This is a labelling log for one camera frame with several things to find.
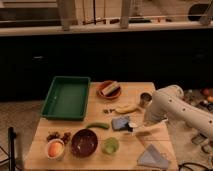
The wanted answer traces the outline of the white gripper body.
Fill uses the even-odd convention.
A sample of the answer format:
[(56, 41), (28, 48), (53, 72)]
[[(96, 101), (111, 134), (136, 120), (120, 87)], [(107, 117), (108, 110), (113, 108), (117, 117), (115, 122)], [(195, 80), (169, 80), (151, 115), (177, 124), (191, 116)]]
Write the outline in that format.
[(165, 127), (161, 123), (158, 124), (141, 123), (134, 129), (134, 133), (136, 135), (146, 136), (163, 132), (164, 129)]

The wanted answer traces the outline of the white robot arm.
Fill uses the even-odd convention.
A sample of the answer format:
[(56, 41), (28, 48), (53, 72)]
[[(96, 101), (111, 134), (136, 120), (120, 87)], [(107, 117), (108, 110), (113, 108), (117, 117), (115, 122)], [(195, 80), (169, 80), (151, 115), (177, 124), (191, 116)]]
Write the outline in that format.
[(155, 90), (152, 101), (145, 110), (142, 127), (160, 123), (168, 114), (191, 125), (201, 134), (213, 141), (213, 114), (183, 101), (184, 91), (178, 85), (170, 85)]

